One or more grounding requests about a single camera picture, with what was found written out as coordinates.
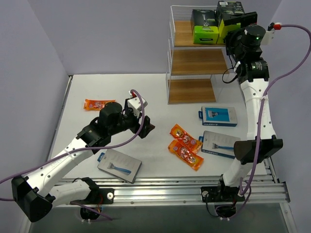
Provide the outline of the orange razor bag upper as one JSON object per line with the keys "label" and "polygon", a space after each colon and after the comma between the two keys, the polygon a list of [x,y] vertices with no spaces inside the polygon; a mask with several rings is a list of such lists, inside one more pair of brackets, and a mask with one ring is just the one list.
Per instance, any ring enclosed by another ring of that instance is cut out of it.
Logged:
{"label": "orange razor bag upper", "polygon": [[193,153],[197,153],[203,145],[201,141],[192,137],[178,124],[173,126],[170,131],[170,135],[172,135],[174,139],[176,139],[183,146],[187,147]]}

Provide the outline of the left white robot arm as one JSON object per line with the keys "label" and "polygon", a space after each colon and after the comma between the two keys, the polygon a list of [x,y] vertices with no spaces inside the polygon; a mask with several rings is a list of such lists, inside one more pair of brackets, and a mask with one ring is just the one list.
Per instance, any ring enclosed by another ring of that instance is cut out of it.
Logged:
{"label": "left white robot arm", "polygon": [[146,100],[126,99],[124,106],[109,102],[99,116],[85,126],[77,136],[53,159],[26,176],[11,180],[13,199],[31,222],[44,218],[49,211],[63,204],[104,203],[104,194],[89,177],[57,186],[56,184],[82,161],[96,154],[111,142],[111,137],[130,130],[145,138],[155,126],[144,114]]}

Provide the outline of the grey box blue razor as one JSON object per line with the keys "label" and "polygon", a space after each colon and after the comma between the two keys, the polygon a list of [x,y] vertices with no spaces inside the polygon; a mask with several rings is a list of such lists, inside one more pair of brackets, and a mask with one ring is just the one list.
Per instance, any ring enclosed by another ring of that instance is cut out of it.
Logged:
{"label": "grey box blue razor", "polygon": [[234,144],[236,141],[240,141],[240,138],[211,131],[204,131],[203,135],[199,136],[199,141],[203,143],[201,146],[201,152],[234,159]]}
{"label": "grey box blue razor", "polygon": [[142,161],[119,151],[108,149],[98,157],[97,168],[127,183],[134,183]]}

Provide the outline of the tall green black razor box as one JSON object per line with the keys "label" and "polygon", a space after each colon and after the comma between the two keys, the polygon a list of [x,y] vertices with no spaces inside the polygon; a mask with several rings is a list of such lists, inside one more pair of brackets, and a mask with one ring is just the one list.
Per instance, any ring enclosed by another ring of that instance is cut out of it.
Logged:
{"label": "tall green black razor box", "polygon": [[216,44],[217,45],[225,45],[225,38],[227,34],[219,35]]}

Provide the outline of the blue white razor box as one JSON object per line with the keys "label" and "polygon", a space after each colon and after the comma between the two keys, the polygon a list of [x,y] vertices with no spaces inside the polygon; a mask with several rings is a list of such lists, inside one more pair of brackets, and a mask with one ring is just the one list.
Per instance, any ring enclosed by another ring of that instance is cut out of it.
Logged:
{"label": "blue white razor box", "polygon": [[234,107],[202,106],[198,116],[205,126],[236,127],[238,124]]}

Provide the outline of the black green razor pack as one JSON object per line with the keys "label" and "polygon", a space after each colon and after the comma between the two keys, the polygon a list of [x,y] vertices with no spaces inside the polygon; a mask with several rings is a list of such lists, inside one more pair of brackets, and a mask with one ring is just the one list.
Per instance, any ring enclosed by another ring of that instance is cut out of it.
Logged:
{"label": "black green razor pack", "polygon": [[193,9],[190,24],[194,44],[216,44],[219,31],[218,22],[213,10]]}

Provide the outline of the small black green razor box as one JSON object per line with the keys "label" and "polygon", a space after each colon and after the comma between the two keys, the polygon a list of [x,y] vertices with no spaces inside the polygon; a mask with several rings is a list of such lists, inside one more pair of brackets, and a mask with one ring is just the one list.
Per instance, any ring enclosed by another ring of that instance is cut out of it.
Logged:
{"label": "small black green razor box", "polygon": [[218,21],[219,37],[225,38],[230,31],[241,27],[238,17],[244,15],[240,1],[218,1],[216,18]]}

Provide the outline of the orange razor bag lower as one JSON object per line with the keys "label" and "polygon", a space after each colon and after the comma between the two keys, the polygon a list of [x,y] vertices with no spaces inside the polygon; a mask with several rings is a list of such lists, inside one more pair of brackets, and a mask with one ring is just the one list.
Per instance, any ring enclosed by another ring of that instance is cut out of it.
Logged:
{"label": "orange razor bag lower", "polygon": [[197,171],[204,162],[204,159],[202,157],[190,151],[188,147],[186,147],[176,139],[168,145],[168,150],[171,153],[175,154],[179,159],[181,159],[195,171]]}

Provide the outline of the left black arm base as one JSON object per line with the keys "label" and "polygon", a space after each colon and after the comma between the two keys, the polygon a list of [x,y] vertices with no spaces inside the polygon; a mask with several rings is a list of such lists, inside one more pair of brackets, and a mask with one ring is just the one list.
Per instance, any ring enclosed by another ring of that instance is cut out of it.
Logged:
{"label": "left black arm base", "polygon": [[113,188],[100,188],[99,189],[99,201],[98,204],[113,204],[114,203],[114,193]]}

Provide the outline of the orange razor bag far left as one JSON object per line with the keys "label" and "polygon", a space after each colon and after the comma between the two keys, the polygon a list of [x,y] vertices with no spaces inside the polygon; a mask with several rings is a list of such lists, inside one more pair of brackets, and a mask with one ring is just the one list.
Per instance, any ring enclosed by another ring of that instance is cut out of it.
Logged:
{"label": "orange razor bag far left", "polygon": [[99,111],[105,107],[107,103],[115,102],[116,100],[89,100],[85,99],[83,109],[86,111]]}

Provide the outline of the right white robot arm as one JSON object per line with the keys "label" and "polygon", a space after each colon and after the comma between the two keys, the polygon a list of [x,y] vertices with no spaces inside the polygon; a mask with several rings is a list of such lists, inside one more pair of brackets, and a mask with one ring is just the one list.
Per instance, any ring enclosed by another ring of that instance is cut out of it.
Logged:
{"label": "right white robot arm", "polygon": [[240,85],[247,113],[246,140],[234,143],[235,159],[222,175],[216,196],[227,200],[236,188],[242,196],[248,187],[242,187],[243,179],[254,176],[257,164],[271,157],[283,147],[282,139],[276,137],[270,116],[266,89],[269,87],[269,69],[262,58],[260,44],[266,30],[257,24],[257,13],[219,14],[220,31],[238,24],[237,29],[226,30],[227,55],[235,61],[234,72]]}

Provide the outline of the orange razor bag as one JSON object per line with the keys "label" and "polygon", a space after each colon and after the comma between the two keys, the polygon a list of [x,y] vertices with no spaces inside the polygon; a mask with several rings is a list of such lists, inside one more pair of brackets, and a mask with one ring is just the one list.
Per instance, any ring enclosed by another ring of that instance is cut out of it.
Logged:
{"label": "orange razor bag", "polygon": [[115,102],[116,100],[89,100],[85,99],[83,109],[86,111],[99,111],[105,107],[107,103]]}
{"label": "orange razor bag", "polygon": [[181,159],[195,171],[197,171],[204,162],[204,159],[202,157],[190,151],[188,147],[186,147],[176,139],[168,145],[168,150],[171,153],[175,154],[179,159]]}
{"label": "orange razor bag", "polygon": [[197,153],[203,145],[201,141],[192,137],[178,124],[173,126],[170,131],[170,135],[172,135],[174,139],[176,139],[183,146],[187,147],[193,153]]}

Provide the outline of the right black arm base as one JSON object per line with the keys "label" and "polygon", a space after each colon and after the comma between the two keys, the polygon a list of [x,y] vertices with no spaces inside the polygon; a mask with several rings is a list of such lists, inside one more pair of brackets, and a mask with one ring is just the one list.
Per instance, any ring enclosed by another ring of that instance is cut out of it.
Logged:
{"label": "right black arm base", "polygon": [[217,186],[202,186],[201,198],[202,202],[224,202],[224,198],[221,196],[220,188]]}

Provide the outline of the aluminium mounting rail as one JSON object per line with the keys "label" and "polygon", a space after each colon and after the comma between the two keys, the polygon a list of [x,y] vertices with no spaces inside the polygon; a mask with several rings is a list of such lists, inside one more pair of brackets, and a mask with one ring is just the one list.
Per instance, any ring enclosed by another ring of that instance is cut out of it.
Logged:
{"label": "aluminium mounting rail", "polygon": [[[100,188],[113,188],[113,206],[199,205],[201,187],[216,186],[217,177],[137,178],[133,184],[116,178],[93,179]],[[286,184],[276,183],[272,175],[255,176],[249,204],[287,203]]]}

